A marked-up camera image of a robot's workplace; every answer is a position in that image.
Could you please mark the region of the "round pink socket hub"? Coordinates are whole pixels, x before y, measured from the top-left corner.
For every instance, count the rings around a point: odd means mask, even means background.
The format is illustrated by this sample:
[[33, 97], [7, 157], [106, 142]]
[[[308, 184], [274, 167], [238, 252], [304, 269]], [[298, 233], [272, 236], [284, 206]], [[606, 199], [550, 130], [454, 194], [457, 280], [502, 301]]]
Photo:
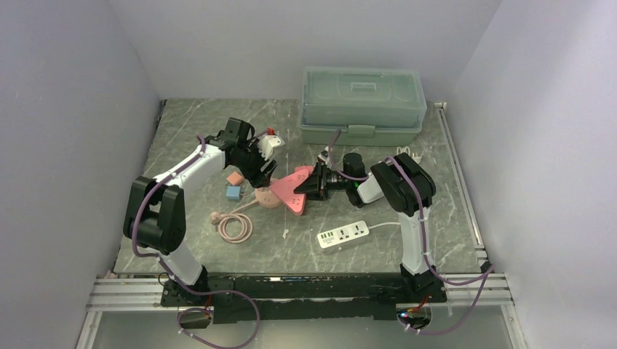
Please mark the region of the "round pink socket hub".
[[282, 204], [282, 201], [271, 191], [270, 188], [256, 188], [254, 193], [257, 203], [266, 209], [274, 209]]

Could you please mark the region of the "pink triangular socket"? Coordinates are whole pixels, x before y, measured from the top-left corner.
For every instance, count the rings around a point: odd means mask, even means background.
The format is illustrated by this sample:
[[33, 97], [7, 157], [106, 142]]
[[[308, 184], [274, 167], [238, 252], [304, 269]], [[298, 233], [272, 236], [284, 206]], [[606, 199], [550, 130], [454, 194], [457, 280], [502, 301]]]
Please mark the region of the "pink triangular socket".
[[308, 176], [309, 174], [307, 172], [294, 172], [270, 184], [271, 191], [297, 216], [303, 214], [307, 199], [303, 194], [294, 194], [294, 189]]

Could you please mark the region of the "orange charger cube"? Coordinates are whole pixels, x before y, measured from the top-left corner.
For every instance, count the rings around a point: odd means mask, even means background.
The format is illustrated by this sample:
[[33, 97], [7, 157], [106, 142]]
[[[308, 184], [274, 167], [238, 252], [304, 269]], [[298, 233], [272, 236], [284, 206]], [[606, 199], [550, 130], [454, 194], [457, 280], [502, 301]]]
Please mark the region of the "orange charger cube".
[[244, 182], [244, 176], [239, 172], [232, 172], [227, 178], [226, 181], [231, 186], [240, 186]]

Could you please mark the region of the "white power strip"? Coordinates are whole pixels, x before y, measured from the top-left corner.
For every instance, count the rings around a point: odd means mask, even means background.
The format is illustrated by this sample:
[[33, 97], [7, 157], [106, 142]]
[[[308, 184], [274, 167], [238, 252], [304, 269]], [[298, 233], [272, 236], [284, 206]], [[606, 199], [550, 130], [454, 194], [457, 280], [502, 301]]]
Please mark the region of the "white power strip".
[[323, 250], [340, 250], [368, 237], [370, 229], [364, 220], [340, 226], [317, 234], [317, 241]]

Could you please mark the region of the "pink plug adapter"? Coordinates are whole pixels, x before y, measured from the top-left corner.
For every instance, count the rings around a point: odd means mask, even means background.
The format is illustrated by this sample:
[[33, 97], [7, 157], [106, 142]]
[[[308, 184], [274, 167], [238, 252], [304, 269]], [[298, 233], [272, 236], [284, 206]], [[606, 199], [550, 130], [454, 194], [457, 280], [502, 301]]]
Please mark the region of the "pink plug adapter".
[[303, 165], [295, 168], [295, 172], [307, 172], [308, 174], [311, 174], [313, 170], [314, 167], [310, 165]]

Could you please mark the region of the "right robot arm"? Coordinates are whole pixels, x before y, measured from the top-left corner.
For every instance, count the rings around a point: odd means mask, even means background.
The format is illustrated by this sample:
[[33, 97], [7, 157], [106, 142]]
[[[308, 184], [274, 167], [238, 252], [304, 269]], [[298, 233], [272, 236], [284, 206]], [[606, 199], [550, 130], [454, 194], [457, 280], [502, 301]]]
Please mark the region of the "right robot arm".
[[318, 161], [294, 193], [308, 200], [324, 201], [332, 190], [345, 191], [356, 208], [381, 198], [387, 200], [398, 215], [402, 233], [401, 293], [411, 302], [424, 296], [436, 299], [444, 283], [433, 274], [434, 263], [429, 254], [427, 220], [437, 192], [431, 176], [407, 154], [395, 156], [390, 164], [378, 162], [368, 172], [360, 154], [347, 153], [342, 172]]

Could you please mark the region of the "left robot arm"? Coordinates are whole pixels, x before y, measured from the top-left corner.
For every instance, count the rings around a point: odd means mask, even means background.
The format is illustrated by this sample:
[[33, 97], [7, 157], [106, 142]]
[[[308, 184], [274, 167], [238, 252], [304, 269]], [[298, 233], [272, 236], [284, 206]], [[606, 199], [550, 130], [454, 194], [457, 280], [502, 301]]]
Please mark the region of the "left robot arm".
[[197, 140], [195, 150], [171, 169], [132, 182], [123, 224], [134, 255], [154, 258], [190, 305], [202, 304], [210, 287], [206, 267], [185, 243], [187, 195], [229, 166], [253, 188], [266, 187], [277, 166], [274, 152], [284, 145], [273, 129], [257, 133], [236, 118], [229, 118], [216, 135]]

